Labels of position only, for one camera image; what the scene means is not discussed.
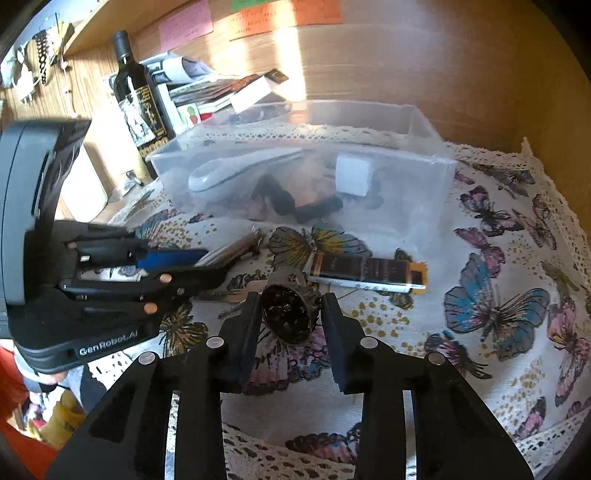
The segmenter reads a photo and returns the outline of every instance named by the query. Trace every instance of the pink sticky note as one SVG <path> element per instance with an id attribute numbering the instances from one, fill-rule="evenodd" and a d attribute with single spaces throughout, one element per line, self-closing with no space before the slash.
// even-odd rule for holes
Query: pink sticky note
<path id="1" fill-rule="evenodd" d="M 160 22 L 158 29 L 162 51 L 172 50 L 213 32 L 208 1 L 201 0 L 170 15 Z"/>

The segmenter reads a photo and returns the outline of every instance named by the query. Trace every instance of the wooden shelf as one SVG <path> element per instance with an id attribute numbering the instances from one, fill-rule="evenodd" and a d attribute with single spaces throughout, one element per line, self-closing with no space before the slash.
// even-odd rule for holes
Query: wooden shelf
<path id="1" fill-rule="evenodd" d="M 92 16 L 76 28 L 66 43 L 71 56 L 111 41 L 118 30 L 133 35 L 189 0 L 103 0 Z"/>

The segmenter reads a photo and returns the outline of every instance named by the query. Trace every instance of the butterfly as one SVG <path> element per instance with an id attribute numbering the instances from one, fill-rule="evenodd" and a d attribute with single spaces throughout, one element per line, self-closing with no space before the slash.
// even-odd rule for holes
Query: butterfly
<path id="1" fill-rule="evenodd" d="M 581 403 L 578 400 L 573 402 L 569 408 L 568 413 L 566 414 L 566 420 L 568 420 L 570 417 L 574 417 L 589 407 L 591 407 L 591 397 L 585 400 L 585 403 Z"/>
<path id="2" fill-rule="evenodd" d="M 466 185 L 474 185 L 476 183 L 470 177 L 467 177 L 464 174 L 460 173 L 459 170 L 456 170 L 456 173 L 454 174 L 453 178 L 454 180 L 465 183 Z"/>
<path id="3" fill-rule="evenodd" d="M 570 295 L 569 287 L 574 291 L 579 291 L 578 286 L 572 283 L 568 276 L 566 276 L 561 269 L 554 267 L 544 260 L 542 260 L 541 265 L 546 275 L 556 282 L 556 289 L 560 295 L 560 301 L 563 301 Z"/>
<path id="4" fill-rule="evenodd" d="M 513 209 L 513 213 L 519 220 L 519 222 L 527 229 L 531 237 L 534 239 L 535 244 L 538 247 L 543 247 L 544 244 L 548 245 L 551 250 L 556 250 L 556 238 L 552 235 L 552 232 L 546 225 L 546 222 L 541 218 L 536 217 L 535 220 L 527 218 L 525 215 L 519 213 Z"/>
<path id="5" fill-rule="evenodd" d="M 475 218 L 482 219 L 480 225 L 486 236 L 499 236 L 505 231 L 518 232 L 523 226 L 504 210 L 494 211 L 494 204 L 488 198 L 488 192 L 482 185 L 476 186 L 470 193 L 460 195 L 464 207 L 477 213 Z"/>
<path id="6" fill-rule="evenodd" d="M 535 184 L 535 180 L 529 170 L 506 170 L 479 163 L 472 164 L 472 167 L 500 182 L 503 186 L 499 186 L 499 190 L 508 187 L 516 194 L 524 197 L 528 197 L 529 195 L 527 195 L 527 192 L 521 185 L 524 183 L 529 185 Z"/>
<path id="7" fill-rule="evenodd" d="M 253 274 L 242 274 L 230 279 L 228 282 L 228 290 L 241 290 L 245 288 L 253 280 L 266 280 L 267 276 L 261 273 L 260 270 L 256 270 Z"/>
<path id="8" fill-rule="evenodd" d="M 550 305 L 548 315 L 548 338 L 558 350 L 565 350 L 566 355 L 560 364 L 560 374 L 556 385 L 556 406 L 562 405 L 573 391 L 574 383 L 583 373 L 589 357 L 590 346 L 587 340 L 574 331 L 576 306 L 571 297 L 566 297 L 560 305 Z"/>
<path id="9" fill-rule="evenodd" d="M 155 237 L 160 230 L 162 222 L 171 219 L 178 215 L 178 211 L 175 209 L 165 209 L 161 210 L 160 212 L 156 212 L 150 218 L 148 218 L 142 225 L 137 226 L 133 229 L 135 232 L 135 237 L 140 240 L 150 240 L 150 243 L 153 243 Z M 174 245 L 171 243 L 163 243 L 159 245 L 159 247 L 170 248 L 170 249 L 178 249 L 178 245 Z M 124 277 L 135 277 L 138 273 L 142 271 L 142 268 L 136 265 L 126 265 L 121 267 L 118 270 L 119 275 Z"/>
<path id="10" fill-rule="evenodd" d="M 413 258 L 404 250 L 402 250 L 402 248 L 397 248 L 394 252 L 394 260 L 408 260 L 409 262 L 412 262 Z M 403 310 L 410 310 L 414 306 L 413 296 L 411 295 L 412 290 L 410 293 L 398 293 L 391 291 L 379 291 L 378 293 L 382 297 L 388 297 L 392 305 L 395 305 Z"/>
<path id="11" fill-rule="evenodd" d="M 130 218 L 132 218 L 140 210 L 143 210 L 143 208 L 145 208 L 149 205 L 150 197 L 152 196 L 153 192 L 154 192 L 153 190 L 148 190 L 140 197 L 140 199 L 137 202 L 135 202 L 134 206 L 131 208 L 129 213 L 125 216 L 125 219 L 123 220 L 124 223 L 127 220 L 129 220 Z"/>
<path id="12" fill-rule="evenodd" d="M 357 464 L 361 422 L 356 423 L 346 435 L 339 433 L 312 433 L 288 440 L 285 446 L 293 452 L 306 453 L 337 463 Z"/>
<path id="13" fill-rule="evenodd" d="M 589 315 L 589 320 L 591 320 L 591 291 L 589 291 L 588 288 L 583 287 L 582 285 L 581 288 L 585 291 L 587 296 L 585 300 L 585 310 L 587 310 L 587 315 Z"/>
<path id="14" fill-rule="evenodd" d="M 182 355 L 194 346 L 207 340 L 207 325 L 194 322 L 193 304 L 188 301 L 176 312 L 163 318 L 160 324 L 160 345 L 164 342 L 164 357 Z"/>
<path id="15" fill-rule="evenodd" d="M 548 218 L 550 218 L 550 209 L 548 208 L 548 205 L 542 198 L 541 193 L 537 194 L 534 197 L 534 199 L 531 201 L 531 204 L 537 218 L 541 218 L 542 220 L 547 220 Z"/>
<path id="16" fill-rule="evenodd" d="M 288 346 L 261 325 L 251 377 L 242 392 L 260 396 L 284 391 L 292 383 L 315 380 L 325 368 L 330 368 L 330 359 L 322 327 L 314 328 L 305 345 Z"/>
<path id="17" fill-rule="evenodd" d="M 456 333 L 483 329 L 484 342 L 492 331 L 500 361 L 527 352 L 534 344 L 535 328 L 542 325 L 550 295 L 543 288 L 532 288 L 503 304 L 495 301 L 488 267 L 480 256 L 470 258 L 460 274 L 460 286 L 445 294 L 446 325 Z"/>
<path id="18" fill-rule="evenodd" d="M 331 254 L 371 256 L 371 251 L 356 236 L 337 230 L 312 227 L 311 234 L 301 233 L 287 226 L 280 226 L 269 239 L 269 250 L 274 254 L 273 268 L 294 267 L 301 270 L 314 251 Z"/>
<path id="19" fill-rule="evenodd" d="M 207 213 L 198 213 L 189 219 L 189 223 L 203 222 L 204 220 L 209 220 L 210 218 L 213 218 L 213 215 L 208 215 Z"/>
<path id="20" fill-rule="evenodd" d="M 505 263 L 503 250 L 500 247 L 492 247 L 478 228 L 471 227 L 468 230 L 465 228 L 456 228 L 454 232 L 457 236 L 471 244 L 471 246 L 479 248 L 482 251 L 482 256 L 484 257 L 484 262 L 491 278 L 497 278 L 501 272 L 501 264 Z"/>
<path id="21" fill-rule="evenodd" d="M 478 364 L 471 360 L 466 347 L 455 340 L 452 333 L 447 330 L 444 330 L 443 333 L 430 335 L 425 341 L 425 351 L 427 353 L 441 352 L 464 377 L 466 372 L 470 372 L 479 380 L 492 378 L 492 375 L 482 371 L 488 365 Z"/>
<path id="22" fill-rule="evenodd" d="M 153 214 L 140 226 L 135 227 L 135 237 L 140 240 L 152 240 L 158 233 L 162 222 L 178 215 L 175 209 L 165 209 Z"/>
<path id="23" fill-rule="evenodd" d="M 538 398 L 538 401 L 532 407 L 525 421 L 519 425 L 519 428 L 513 434 L 513 441 L 525 440 L 540 431 L 546 418 L 546 397 Z"/>

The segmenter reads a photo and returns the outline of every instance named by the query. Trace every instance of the white cube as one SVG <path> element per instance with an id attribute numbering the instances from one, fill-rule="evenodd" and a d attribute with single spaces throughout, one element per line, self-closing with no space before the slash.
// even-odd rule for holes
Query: white cube
<path id="1" fill-rule="evenodd" d="M 336 160 L 336 190 L 365 197 L 371 187 L 374 168 L 358 155 L 341 153 Z"/>

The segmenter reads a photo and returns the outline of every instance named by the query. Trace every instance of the purple butterfly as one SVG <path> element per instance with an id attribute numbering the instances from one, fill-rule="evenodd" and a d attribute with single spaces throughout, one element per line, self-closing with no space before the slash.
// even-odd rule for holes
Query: purple butterfly
<path id="1" fill-rule="evenodd" d="M 499 186 L 499 190 L 502 190 L 504 187 L 508 187 L 513 190 L 513 192 L 524 197 L 529 195 L 527 195 L 527 192 L 521 185 L 524 183 L 533 185 L 535 183 L 535 180 L 531 176 L 529 170 L 503 170 L 490 165 L 482 165 L 479 163 L 474 163 L 472 167 L 500 182 L 503 186 Z"/>
<path id="2" fill-rule="evenodd" d="M 538 247 L 543 247 L 544 244 L 548 245 L 551 250 L 556 250 L 556 238 L 546 225 L 544 220 L 547 220 L 550 217 L 550 209 L 546 205 L 546 203 L 542 200 L 540 194 L 534 197 L 532 201 L 533 211 L 535 214 L 535 220 L 531 218 L 527 218 L 522 213 L 519 213 L 517 210 L 513 209 L 513 213 L 519 220 L 519 222 L 527 228 L 527 231 L 530 233 L 531 237 L 534 239 L 535 244 Z"/>
<path id="3" fill-rule="evenodd" d="M 586 408 L 591 407 L 591 397 L 585 400 L 585 403 L 581 403 L 578 400 L 573 402 L 570 406 L 568 413 L 566 414 L 566 419 L 568 420 L 570 417 L 574 417 L 575 415 L 581 413 Z"/>
<path id="4" fill-rule="evenodd" d="M 525 421 L 513 434 L 513 440 L 525 440 L 540 431 L 546 418 L 546 397 L 538 398 L 538 401 L 530 410 Z"/>
<path id="5" fill-rule="evenodd" d="M 566 297 L 560 306 L 552 304 L 548 314 L 548 338 L 558 350 L 565 350 L 566 355 L 560 364 L 560 375 L 556 385 L 556 406 L 562 405 L 573 391 L 574 383 L 583 373 L 591 346 L 574 331 L 576 306 L 571 297 Z"/>
<path id="6" fill-rule="evenodd" d="M 444 330 L 443 333 L 430 335 L 425 341 L 425 351 L 427 353 L 441 352 L 464 377 L 466 376 L 466 372 L 470 372 L 480 380 L 492 378 L 492 375 L 482 371 L 488 365 L 478 364 L 470 359 L 466 347 L 455 340 L 452 333 L 447 330 Z"/>
<path id="7" fill-rule="evenodd" d="M 505 263 L 505 254 L 500 247 L 493 247 L 489 244 L 484 234 L 475 227 L 468 230 L 465 228 L 456 228 L 454 230 L 457 236 L 463 238 L 471 246 L 479 248 L 482 251 L 484 262 L 488 267 L 488 273 L 491 278 L 497 278 L 501 272 L 501 264 Z"/>
<path id="8" fill-rule="evenodd" d="M 355 424 L 346 435 L 338 433 L 312 433 L 296 437 L 285 443 L 293 452 L 306 453 L 324 460 L 357 464 L 361 423 Z"/>
<path id="9" fill-rule="evenodd" d="M 504 210 L 495 211 L 494 204 L 488 198 L 488 192 L 482 185 L 460 195 L 464 207 L 477 213 L 475 218 L 482 219 L 480 225 L 486 236 L 499 236 L 509 232 L 518 232 L 524 227 L 511 214 Z"/>
<path id="10" fill-rule="evenodd" d="M 315 380 L 325 368 L 330 368 L 330 359 L 322 327 L 314 328 L 307 344 L 289 346 L 262 325 L 251 377 L 242 393 L 283 391 L 292 383 Z"/>
<path id="11" fill-rule="evenodd" d="M 467 177 L 464 174 L 460 173 L 459 170 L 456 170 L 456 174 L 453 176 L 453 178 L 454 180 L 457 180 L 461 183 L 465 183 L 466 185 L 474 185 L 476 183 L 470 177 Z"/>

